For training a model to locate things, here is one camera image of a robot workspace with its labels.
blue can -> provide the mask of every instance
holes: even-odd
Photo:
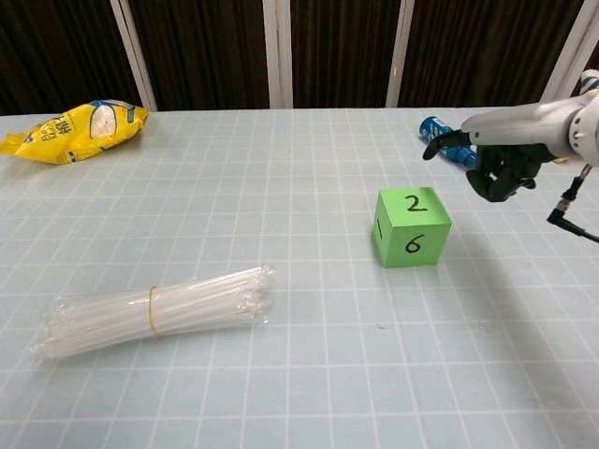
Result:
[[[434,116],[424,119],[424,122],[420,124],[420,135],[427,143],[450,131],[453,131],[453,129]],[[466,168],[476,166],[476,153],[468,146],[443,148],[440,152],[451,162],[462,164]]]

number 6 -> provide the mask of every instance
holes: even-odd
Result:
[[[421,237],[424,237],[424,234],[415,236],[413,239],[408,241],[408,244],[405,245],[405,251],[408,253],[417,253],[418,251],[420,251],[421,246],[418,243],[416,243],[416,240],[420,239]]]

black cable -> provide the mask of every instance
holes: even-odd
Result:
[[[594,241],[595,243],[599,243],[599,237],[594,236],[593,234],[589,234],[588,232],[585,232],[584,234],[582,234],[581,237],[584,237],[585,239],[589,239],[590,241]]]
[[[571,232],[572,234],[575,234],[579,237],[584,237],[585,239],[589,239],[590,241],[599,243],[599,237],[596,237],[593,234],[588,233],[580,226],[563,218],[563,216],[565,215],[565,212],[570,207],[570,203],[572,203],[575,199],[577,199],[578,189],[580,188],[580,186],[582,185],[582,182],[584,182],[584,179],[587,177],[587,175],[589,174],[590,171],[591,171],[591,166],[589,166],[589,165],[586,165],[582,168],[582,171],[580,172],[580,176],[576,176],[572,180],[572,185],[570,185],[568,190],[563,192],[562,199],[560,200],[558,205],[555,207],[555,209],[551,211],[551,214],[547,218],[547,221],[549,223],[551,223],[552,225],[558,226],[559,228],[563,229],[564,231]]]

rubber band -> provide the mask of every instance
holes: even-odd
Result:
[[[153,321],[153,307],[152,307],[152,292],[156,286],[150,288],[150,294],[148,299],[148,319],[150,321],[150,328],[156,337],[162,337],[162,334],[158,332],[156,324]]]

plastic wrapper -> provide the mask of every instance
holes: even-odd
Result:
[[[275,270],[257,267],[164,287],[104,296],[57,299],[40,342],[41,359],[168,334],[267,323],[264,298]]]
[[[133,137],[148,111],[124,102],[93,101],[37,124],[22,134],[8,134],[0,154],[49,164],[71,164]]]

